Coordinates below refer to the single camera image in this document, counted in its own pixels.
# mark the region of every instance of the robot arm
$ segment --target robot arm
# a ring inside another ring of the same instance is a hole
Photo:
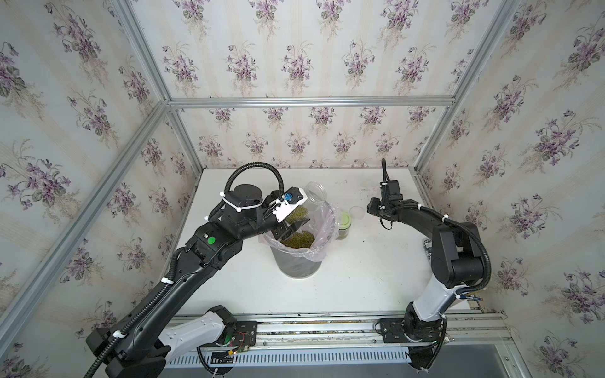
[[[254,167],[270,169],[280,184],[280,189],[264,201],[256,186],[242,184],[231,190],[235,177]],[[195,231],[185,247],[173,253],[166,277],[147,297],[111,328],[97,328],[87,337],[97,359],[85,377],[92,377],[102,363],[107,364],[105,372],[110,378],[157,377],[169,355],[170,359],[178,357],[177,353],[191,343],[216,341],[235,324],[224,307],[210,309],[191,324],[171,330],[171,335],[163,330],[189,297],[241,251],[244,239],[271,231],[276,240],[285,240],[306,222],[291,225],[283,222],[306,201],[307,195],[298,187],[284,193],[279,172],[266,163],[249,163],[238,168],[221,196],[223,200],[211,212],[209,222]]]
[[[412,367],[425,370],[432,366],[443,344],[447,322],[445,311],[455,299],[487,286],[491,264],[477,226],[458,223],[416,201],[404,200],[399,182],[390,180],[387,174],[384,159],[382,174],[381,198],[370,200],[368,213],[379,217],[381,224],[382,220],[405,223],[433,242],[433,275],[427,287],[417,300],[408,305],[404,319],[383,319],[381,325],[388,331],[388,334],[383,334],[385,342],[400,342],[400,334],[412,342],[434,342],[430,348],[410,351]]]

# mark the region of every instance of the white table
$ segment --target white table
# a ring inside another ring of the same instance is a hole
[[[179,247],[205,223],[204,216],[220,201],[218,193],[232,172],[204,171]],[[379,197],[382,181],[381,169],[280,169],[280,173],[285,189],[304,187],[309,181],[321,183],[328,201],[346,211],[352,206],[365,209],[371,197]],[[399,180],[404,198],[422,202],[408,169],[391,168],[388,173],[392,180]],[[232,188],[243,183],[258,186],[263,196],[278,188],[277,180],[266,169],[243,172]],[[219,304],[234,314],[402,311],[422,293],[431,277],[424,239],[420,232],[401,223],[385,230],[378,218],[365,214],[361,221],[353,222],[346,239],[331,243],[315,274],[292,279],[279,270],[269,246],[251,238],[178,314],[203,314]]]

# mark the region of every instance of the zip tie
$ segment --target zip tie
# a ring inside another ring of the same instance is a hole
[[[122,333],[120,331],[115,331],[112,336],[117,338],[117,339],[123,339],[124,337],[126,337],[128,333]]]

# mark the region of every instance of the floral wallpaper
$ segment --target floral wallpaper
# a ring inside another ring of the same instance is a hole
[[[605,376],[604,30],[603,2],[522,1],[421,175],[480,228],[534,377]]]
[[[112,10],[0,2],[0,313],[157,102]]]
[[[412,166],[442,107],[187,109],[181,114],[202,164],[237,168],[369,168],[382,158]]]
[[[150,144],[152,160],[165,165],[162,174],[149,160]],[[86,372],[94,360],[85,345],[90,331],[112,325],[141,301],[172,252],[195,184],[183,157],[170,125],[161,123],[18,337],[22,349],[9,355],[0,377],[15,374],[11,364],[39,369],[38,378]],[[70,363],[59,363],[66,355]]]
[[[132,6],[172,97],[416,96],[453,93],[501,2],[173,0]],[[520,11],[510,48],[543,22],[545,3]],[[84,67],[102,73],[95,46],[90,50]]]

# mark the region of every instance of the metal vent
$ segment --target metal vent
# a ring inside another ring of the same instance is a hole
[[[325,348],[306,350],[252,350],[235,356],[233,363],[212,363],[212,352],[203,352],[211,367],[353,365],[357,363],[411,362],[408,348]],[[167,368],[202,367],[197,353],[188,352],[170,361]]]

